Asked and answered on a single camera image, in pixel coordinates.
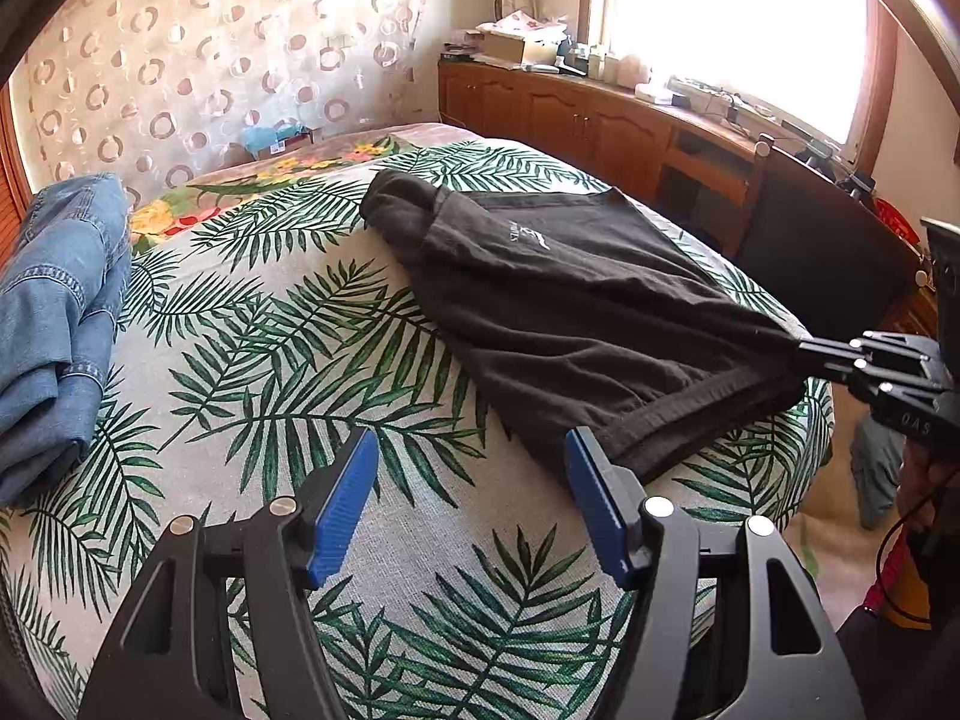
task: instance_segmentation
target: blue gripper pad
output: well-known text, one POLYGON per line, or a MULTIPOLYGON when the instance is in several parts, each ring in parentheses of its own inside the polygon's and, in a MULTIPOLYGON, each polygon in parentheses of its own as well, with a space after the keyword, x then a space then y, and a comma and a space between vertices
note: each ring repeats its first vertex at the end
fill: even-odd
POLYGON ((326 500, 317 519, 313 556, 307 565, 315 587, 322 586, 344 564, 347 547, 376 479, 379 455, 376 435, 371 430, 364 432, 326 500))
POLYGON ((642 567, 631 554, 630 541, 640 546, 640 503, 646 497, 629 469, 613 466, 593 432, 586 427, 566 434, 563 459, 573 497, 587 523, 600 567, 617 586, 630 589, 642 567))

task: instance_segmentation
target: white container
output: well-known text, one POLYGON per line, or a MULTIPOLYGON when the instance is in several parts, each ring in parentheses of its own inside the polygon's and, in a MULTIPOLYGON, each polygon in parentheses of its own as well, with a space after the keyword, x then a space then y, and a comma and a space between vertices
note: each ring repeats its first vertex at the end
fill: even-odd
POLYGON ((615 56, 608 56, 603 64, 604 83, 616 86, 616 79, 620 75, 620 60, 615 56))
POLYGON ((603 79, 604 71, 604 57, 603 53, 598 50, 590 52, 589 57, 587 57, 587 78, 599 81, 603 79))

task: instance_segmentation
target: denim fabric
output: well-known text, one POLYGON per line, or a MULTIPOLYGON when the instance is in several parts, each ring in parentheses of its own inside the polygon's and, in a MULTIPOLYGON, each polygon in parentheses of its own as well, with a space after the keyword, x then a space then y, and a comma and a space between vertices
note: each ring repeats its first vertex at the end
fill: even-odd
POLYGON ((89 447, 130 280, 128 202, 108 173, 40 191, 0 279, 0 505, 89 447))

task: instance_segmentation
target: printed logo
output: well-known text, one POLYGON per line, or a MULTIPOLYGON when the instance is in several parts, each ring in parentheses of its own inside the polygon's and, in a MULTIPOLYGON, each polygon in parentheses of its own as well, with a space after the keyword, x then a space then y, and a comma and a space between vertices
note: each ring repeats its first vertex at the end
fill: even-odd
POLYGON ((521 227, 515 221, 511 221, 510 222, 510 240, 519 241, 521 235, 525 235, 527 238, 532 238, 534 241, 536 241, 538 244, 544 247, 547 251, 550 250, 550 247, 546 245, 544 236, 539 234, 539 232, 536 232, 536 230, 532 230, 529 227, 521 227))

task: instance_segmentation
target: metal screw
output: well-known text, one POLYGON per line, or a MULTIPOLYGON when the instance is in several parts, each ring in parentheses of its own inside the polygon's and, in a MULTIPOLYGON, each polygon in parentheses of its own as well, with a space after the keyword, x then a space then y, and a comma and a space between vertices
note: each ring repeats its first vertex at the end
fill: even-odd
POLYGON ((270 502, 270 514, 275 517, 286 517, 287 514, 296 512, 296 498, 284 495, 282 498, 274 498, 270 502))
POLYGON ((760 514, 754 514, 753 517, 750 517, 747 520, 747 527, 757 536, 771 536, 776 531, 774 524, 760 514))
POLYGON ((181 514, 170 523, 170 533, 174 536, 183 536, 193 530, 193 517, 189 514, 181 514))
POLYGON ((643 507, 647 509, 648 514, 657 519, 664 519, 664 517, 670 517, 670 514, 673 514, 673 504, 659 495, 647 498, 643 502, 643 507))

